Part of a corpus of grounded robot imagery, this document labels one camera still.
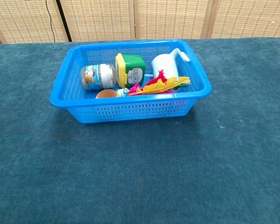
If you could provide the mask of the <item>glass jar with blue label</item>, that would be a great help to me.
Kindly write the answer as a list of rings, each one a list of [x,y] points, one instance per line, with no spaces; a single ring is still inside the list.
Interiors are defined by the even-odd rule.
[[[114,66],[106,63],[84,66],[80,77],[83,87],[91,91],[112,89],[117,82]]]

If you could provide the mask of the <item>small terracotta cup green band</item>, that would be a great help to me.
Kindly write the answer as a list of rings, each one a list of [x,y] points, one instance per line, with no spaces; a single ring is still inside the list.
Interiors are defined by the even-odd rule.
[[[113,89],[102,90],[96,95],[96,99],[116,98],[116,97],[119,97],[119,94]]]

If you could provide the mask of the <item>green box with yellow lid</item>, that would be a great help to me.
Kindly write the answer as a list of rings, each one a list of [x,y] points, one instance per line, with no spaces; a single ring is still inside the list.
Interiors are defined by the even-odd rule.
[[[140,55],[118,53],[115,57],[115,71],[120,88],[131,88],[136,83],[142,84],[146,64]]]

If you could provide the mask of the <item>colourful feather shuttlecock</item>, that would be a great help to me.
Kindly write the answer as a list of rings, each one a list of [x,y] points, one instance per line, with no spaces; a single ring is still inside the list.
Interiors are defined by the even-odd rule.
[[[151,79],[143,87],[136,83],[132,88],[118,89],[119,97],[138,96],[138,95],[152,95],[174,93],[181,87],[187,87],[190,84],[189,77],[171,77],[165,78],[163,70],[159,71],[159,75]]]

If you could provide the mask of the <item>light blue plastic mug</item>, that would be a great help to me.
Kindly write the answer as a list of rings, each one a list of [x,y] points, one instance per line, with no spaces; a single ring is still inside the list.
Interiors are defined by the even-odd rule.
[[[155,57],[151,62],[154,78],[158,77],[160,71],[162,71],[166,79],[172,77],[178,78],[179,74],[175,62],[177,56],[180,56],[184,62],[190,62],[189,57],[178,48],[172,50],[171,53],[160,54]]]

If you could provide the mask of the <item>blue perforated plastic basket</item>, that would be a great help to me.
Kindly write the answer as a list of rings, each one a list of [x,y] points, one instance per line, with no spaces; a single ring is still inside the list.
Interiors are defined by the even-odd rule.
[[[124,98],[97,99],[98,91],[82,86],[80,71],[86,65],[114,63],[118,53],[140,55],[146,63],[145,82],[152,76],[151,62],[159,54],[180,49],[190,58],[176,58],[178,73],[190,79],[190,85],[172,94],[154,94]],[[186,115],[194,103],[211,92],[207,75],[187,42],[150,40],[104,42],[77,45],[69,49],[53,84],[52,105],[64,108],[80,123],[98,123],[131,119],[150,119]]]

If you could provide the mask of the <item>bamboo folding screen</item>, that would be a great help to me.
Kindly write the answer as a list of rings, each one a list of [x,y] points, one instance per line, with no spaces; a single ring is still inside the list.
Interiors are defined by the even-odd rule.
[[[280,37],[280,0],[0,0],[2,43]]]

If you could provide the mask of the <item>teal table cloth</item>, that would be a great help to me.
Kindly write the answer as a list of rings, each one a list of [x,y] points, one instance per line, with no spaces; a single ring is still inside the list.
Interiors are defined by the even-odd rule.
[[[186,116],[87,125],[49,101],[73,42],[0,44],[0,224],[280,224],[280,38],[188,44]]]

